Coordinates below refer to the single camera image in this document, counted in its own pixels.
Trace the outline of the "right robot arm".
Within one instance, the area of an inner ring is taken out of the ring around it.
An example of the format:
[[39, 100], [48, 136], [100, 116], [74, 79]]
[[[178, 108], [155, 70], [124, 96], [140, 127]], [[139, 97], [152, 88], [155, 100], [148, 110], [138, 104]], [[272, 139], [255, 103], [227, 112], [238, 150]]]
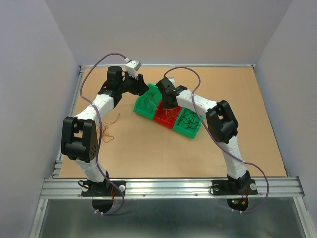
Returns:
[[228, 181], [224, 185], [217, 185], [214, 191], [225, 195], [243, 192], [251, 194], [250, 184], [253, 181], [241, 158], [237, 139], [238, 122], [230, 104], [226, 100], [216, 102], [205, 99], [184, 86], [175, 87], [167, 77], [160, 80], [156, 87], [161, 92], [167, 109], [180, 106], [194, 111], [209, 136], [222, 150]]

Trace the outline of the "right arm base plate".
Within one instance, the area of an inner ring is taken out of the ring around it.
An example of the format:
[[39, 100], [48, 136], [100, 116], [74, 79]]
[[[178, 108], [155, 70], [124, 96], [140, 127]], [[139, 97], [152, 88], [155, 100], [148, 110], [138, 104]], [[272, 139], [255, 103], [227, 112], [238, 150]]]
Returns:
[[238, 188], [235, 183], [229, 180], [213, 180], [209, 193], [215, 196], [242, 196], [257, 195], [258, 191], [253, 179], [248, 181], [242, 188]]

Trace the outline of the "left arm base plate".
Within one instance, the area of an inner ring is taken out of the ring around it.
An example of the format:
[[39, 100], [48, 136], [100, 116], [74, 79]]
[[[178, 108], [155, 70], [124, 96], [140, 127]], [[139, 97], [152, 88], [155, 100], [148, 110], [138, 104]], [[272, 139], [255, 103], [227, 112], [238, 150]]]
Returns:
[[121, 197], [121, 193], [106, 180], [99, 183], [80, 180], [78, 185], [82, 188], [81, 196], [83, 197]]

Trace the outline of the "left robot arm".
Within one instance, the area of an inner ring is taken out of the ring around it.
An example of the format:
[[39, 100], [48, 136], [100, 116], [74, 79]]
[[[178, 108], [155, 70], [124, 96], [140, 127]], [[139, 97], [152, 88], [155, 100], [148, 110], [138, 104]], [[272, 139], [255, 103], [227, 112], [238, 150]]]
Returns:
[[140, 66], [139, 62], [132, 60], [124, 68], [109, 67], [107, 80], [95, 99], [82, 112], [74, 117], [68, 116], [63, 121], [61, 152], [75, 161], [86, 175], [86, 181], [78, 183], [82, 188], [82, 196], [107, 196], [114, 193], [108, 172], [97, 159], [102, 138], [97, 129], [102, 128], [102, 117], [117, 106], [122, 94], [129, 92], [141, 96], [148, 91], [143, 76], [137, 73]]

